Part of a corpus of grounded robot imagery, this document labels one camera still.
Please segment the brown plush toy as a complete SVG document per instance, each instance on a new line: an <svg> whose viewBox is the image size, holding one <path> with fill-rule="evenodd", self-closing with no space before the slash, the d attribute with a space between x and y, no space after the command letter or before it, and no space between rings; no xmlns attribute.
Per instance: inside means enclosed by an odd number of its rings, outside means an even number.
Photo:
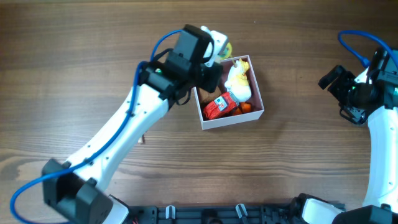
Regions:
<svg viewBox="0 0 398 224"><path fill-rule="evenodd" d="M220 90L219 87L215 88L215 91L210 93L202 88L199 88L197 90L198 92L198 98L199 98L199 102L200 104L208 104L211 101L215 100L217 97L221 96L222 92Z"/></svg>

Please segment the white plush duck yellow bag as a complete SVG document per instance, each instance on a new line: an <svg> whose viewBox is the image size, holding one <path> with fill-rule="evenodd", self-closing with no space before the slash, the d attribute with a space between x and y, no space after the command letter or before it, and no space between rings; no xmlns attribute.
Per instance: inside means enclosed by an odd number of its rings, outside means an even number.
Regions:
<svg viewBox="0 0 398 224"><path fill-rule="evenodd" d="M246 75L250 68L249 62L241 58L233 60L228 78L224 83L227 92L238 106L238 112L234 112L234 115L250 113L252 111L252 106L248 103L248 100L252 97L252 91L249 78Z"/></svg>

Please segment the red toy fire truck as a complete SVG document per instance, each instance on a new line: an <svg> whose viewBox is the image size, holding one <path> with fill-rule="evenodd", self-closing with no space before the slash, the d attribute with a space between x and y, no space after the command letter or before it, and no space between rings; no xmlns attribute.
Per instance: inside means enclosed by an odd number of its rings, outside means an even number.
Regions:
<svg viewBox="0 0 398 224"><path fill-rule="evenodd" d="M208 103L203 109L203 114L206 119L218 119L237 108L238 105L239 101L235 95L228 91Z"/></svg>

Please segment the yellow mouse rattle drum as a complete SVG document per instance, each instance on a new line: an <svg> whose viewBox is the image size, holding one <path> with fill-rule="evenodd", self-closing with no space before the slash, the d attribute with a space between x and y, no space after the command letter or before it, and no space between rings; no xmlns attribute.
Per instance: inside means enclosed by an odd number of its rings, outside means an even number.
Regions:
<svg viewBox="0 0 398 224"><path fill-rule="evenodd" d="M220 59L224 60L227 58L232 58L232 51L233 51L233 47L231 45L230 42L228 42L226 44L226 46L224 47L224 49L219 53Z"/></svg>

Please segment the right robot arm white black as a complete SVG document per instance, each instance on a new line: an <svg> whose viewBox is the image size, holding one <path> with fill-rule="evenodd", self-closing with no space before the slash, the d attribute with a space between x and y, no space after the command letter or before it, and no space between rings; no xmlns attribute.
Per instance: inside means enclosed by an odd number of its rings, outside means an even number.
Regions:
<svg viewBox="0 0 398 224"><path fill-rule="evenodd" d="M396 56L396 49L380 47L358 76L337 65L318 82L338 100L341 117L369 128L371 160L363 206L345 212L300 194L290 204L290 223L397 223Z"/></svg>

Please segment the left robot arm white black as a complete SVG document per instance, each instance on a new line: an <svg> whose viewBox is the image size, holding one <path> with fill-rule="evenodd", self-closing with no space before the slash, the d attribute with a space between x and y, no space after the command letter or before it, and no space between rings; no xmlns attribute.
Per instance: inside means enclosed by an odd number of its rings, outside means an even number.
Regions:
<svg viewBox="0 0 398 224"><path fill-rule="evenodd" d="M132 223L130 208L105 190L121 161L173 105L187 103L195 86L215 90L227 43L218 31L186 25L174 47L153 51L138 65L125 102L88 144L65 162L44 165L44 202L72 223Z"/></svg>

